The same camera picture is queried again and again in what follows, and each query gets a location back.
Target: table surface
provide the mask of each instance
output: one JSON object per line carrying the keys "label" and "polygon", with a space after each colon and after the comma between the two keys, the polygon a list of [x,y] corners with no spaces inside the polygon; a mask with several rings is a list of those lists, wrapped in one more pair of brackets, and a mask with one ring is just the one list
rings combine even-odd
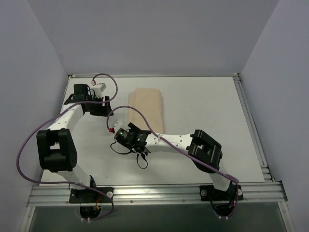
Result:
{"label": "table surface", "polygon": [[[90,84],[90,78],[69,80],[65,99],[73,93],[73,85]],[[260,164],[240,105],[232,77],[119,77],[119,91],[111,107],[127,105],[128,95],[139,87],[157,88],[163,101],[163,122],[166,134],[188,134],[204,130],[222,145],[223,162],[227,173],[240,182],[264,182]],[[105,83],[105,95],[115,91],[112,80],[98,78]],[[127,120],[127,109],[119,109],[110,123]],[[78,164],[92,175],[97,185],[150,185],[212,183],[182,154],[152,153],[149,166],[142,170],[136,164],[136,154],[118,155],[110,149],[113,134],[106,129],[106,118],[86,113],[76,124],[73,140]],[[120,145],[114,149],[126,151]],[[42,181],[61,181],[61,176],[48,170]]]}

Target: screw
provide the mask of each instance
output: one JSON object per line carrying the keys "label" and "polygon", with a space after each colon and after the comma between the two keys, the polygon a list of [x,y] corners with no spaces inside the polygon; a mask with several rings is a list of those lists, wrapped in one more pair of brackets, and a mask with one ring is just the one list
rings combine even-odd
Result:
{"label": "screw", "polygon": [[106,193],[106,195],[107,195],[109,198],[112,198],[113,193],[112,193],[111,191],[108,191],[108,192]]}
{"label": "screw", "polygon": [[203,189],[203,190],[201,191],[201,195],[202,195],[203,197],[206,197],[206,196],[207,196],[207,191]]}

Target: aluminum frame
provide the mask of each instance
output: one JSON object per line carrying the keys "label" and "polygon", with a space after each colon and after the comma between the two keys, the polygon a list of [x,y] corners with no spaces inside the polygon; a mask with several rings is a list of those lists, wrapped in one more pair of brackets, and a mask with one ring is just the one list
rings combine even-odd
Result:
{"label": "aluminum frame", "polygon": [[[71,75],[70,78],[89,77],[91,74]],[[116,75],[116,77],[164,77],[161,75]],[[253,145],[261,165],[264,183],[241,183],[246,202],[278,202],[281,216],[287,232],[294,232],[295,227],[290,215],[284,187],[281,182],[272,178],[263,148],[251,115],[240,78],[233,76],[239,100],[248,124]],[[151,185],[151,186],[114,186],[113,202],[115,205],[153,205],[153,204],[208,204],[200,200],[199,186],[191,185]],[[68,186],[37,186],[33,187],[29,196],[25,216],[20,228],[21,232],[28,231],[36,206],[72,206],[69,204],[70,191]]]}

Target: brown fabric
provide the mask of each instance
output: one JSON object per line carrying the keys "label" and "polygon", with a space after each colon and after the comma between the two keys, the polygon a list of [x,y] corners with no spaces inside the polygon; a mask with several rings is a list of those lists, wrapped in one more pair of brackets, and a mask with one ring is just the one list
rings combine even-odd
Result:
{"label": "brown fabric", "polygon": [[[161,92],[154,88],[138,88],[129,94],[129,106],[138,109],[157,133],[164,133],[162,119]],[[142,117],[133,110],[128,110],[128,122],[142,130],[148,130]]]}

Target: gray wall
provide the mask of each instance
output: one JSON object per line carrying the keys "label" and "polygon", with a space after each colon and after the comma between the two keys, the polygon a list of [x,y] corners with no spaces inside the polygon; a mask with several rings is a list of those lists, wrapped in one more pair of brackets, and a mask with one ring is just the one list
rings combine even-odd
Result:
{"label": "gray wall", "polygon": [[69,74],[242,70],[278,0],[28,0]]}
{"label": "gray wall", "polygon": [[[60,110],[67,76],[26,0],[0,5],[0,228],[17,231],[31,183],[17,173],[15,159],[26,136]],[[22,169],[39,178],[36,142],[27,146]]]}
{"label": "gray wall", "polygon": [[297,231],[308,231],[309,1],[280,0],[245,68],[242,83]]}

